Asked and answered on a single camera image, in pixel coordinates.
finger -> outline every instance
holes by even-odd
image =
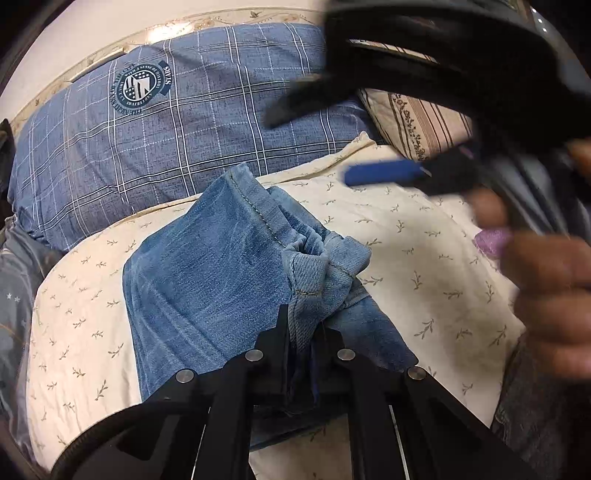
[[[569,142],[569,152],[579,172],[591,183],[591,138]]]
[[[591,293],[572,290],[553,296],[520,293],[515,315],[528,331],[549,342],[591,343]]]
[[[516,232],[503,249],[501,271],[533,293],[591,286],[591,247],[576,237]]]
[[[480,228],[500,228],[507,225],[507,210],[501,198],[492,190],[478,188],[466,194],[466,200],[476,215]]]
[[[538,365],[570,380],[591,379],[591,345],[562,345],[528,336],[526,343]]]

circular logo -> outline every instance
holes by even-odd
[[[171,85],[172,73],[165,61],[131,65],[115,78],[111,103],[120,113],[140,113],[156,95],[166,95]]]

blue handle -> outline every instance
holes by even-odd
[[[371,183],[408,183],[425,174],[425,169],[412,160],[380,161],[349,167],[343,182],[349,187]]]

pillow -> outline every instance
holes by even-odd
[[[69,251],[129,215],[202,192],[232,165],[263,176],[336,153],[362,131],[378,138],[357,97],[263,126],[290,80],[320,71],[324,50],[314,25],[236,25],[140,46],[93,70],[22,130],[8,195],[19,224]]]
[[[370,41],[362,43],[436,62],[406,48]],[[431,158],[472,135],[472,121],[444,106],[375,89],[362,89],[359,96],[386,141],[412,160]]]

gray fabric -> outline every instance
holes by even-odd
[[[0,410],[18,447],[33,460],[25,402],[33,302],[62,253],[29,237],[14,217],[6,220],[0,244]]]
[[[591,478],[591,391],[541,372],[523,339],[509,360],[491,430],[541,480]]]

